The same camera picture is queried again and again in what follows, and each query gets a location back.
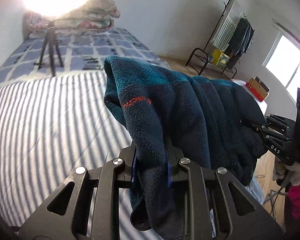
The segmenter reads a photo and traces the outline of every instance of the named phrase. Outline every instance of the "brown box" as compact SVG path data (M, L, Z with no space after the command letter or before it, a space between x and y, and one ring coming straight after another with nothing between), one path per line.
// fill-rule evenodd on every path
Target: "brown box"
M259 95L266 99L269 93L261 86L261 84L256 81L254 78L251 78L249 80L249 84L259 93Z

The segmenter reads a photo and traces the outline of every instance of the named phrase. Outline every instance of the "window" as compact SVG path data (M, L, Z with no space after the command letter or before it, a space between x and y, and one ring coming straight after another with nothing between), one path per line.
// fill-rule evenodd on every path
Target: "window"
M297 101L297 89L300 88L300 49L298 46L280 33L265 62L267 62L266 68Z

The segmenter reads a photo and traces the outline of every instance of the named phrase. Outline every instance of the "tripod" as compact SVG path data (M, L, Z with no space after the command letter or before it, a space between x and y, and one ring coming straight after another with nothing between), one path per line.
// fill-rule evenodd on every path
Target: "tripod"
M48 31L47 31L47 34L46 34L46 36L44 38L44 41L43 41L39 63L35 63L36 65L39 66L38 70L42 68L42 66L43 66L43 64L42 64L43 55L44 55L44 51L46 49L46 46L48 44L50 67L51 67L51 72L52 72L53 77L56 76L56 66L54 65L54 57L53 57L53 53L54 53L53 52L53 46L56 46L56 51L57 51L57 54L58 54L60 66L64 67L63 62L62 62L62 58L61 58L59 45L57 43L57 38L56 38L56 33L54 31L54 28L55 28L54 21L49 21L49 23L47 24L47 30Z

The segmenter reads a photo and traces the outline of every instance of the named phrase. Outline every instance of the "orange embroidery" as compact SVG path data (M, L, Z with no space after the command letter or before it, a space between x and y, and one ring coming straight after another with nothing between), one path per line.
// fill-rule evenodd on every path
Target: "orange embroidery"
M147 101L150 105L151 105L151 99L149 98L146 98L144 96L140 96L140 97L137 97L137 98L133 98L131 100L129 100L128 102L126 102L124 105L123 105L123 108L127 108L128 106L132 106L134 103L136 102L139 102L139 101Z

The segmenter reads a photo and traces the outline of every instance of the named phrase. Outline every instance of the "cable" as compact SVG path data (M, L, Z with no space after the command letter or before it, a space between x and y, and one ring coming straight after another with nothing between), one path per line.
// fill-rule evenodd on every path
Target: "cable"
M279 191L278 191L278 193L277 193L277 196L276 196L275 199L274 199L273 205L272 205L272 207L271 207L270 215L271 215L272 212L273 212L275 201L277 200L277 198L278 198L278 196L279 196L279 193L281 192L282 189L283 189L283 187L280 187L280 189L279 189Z

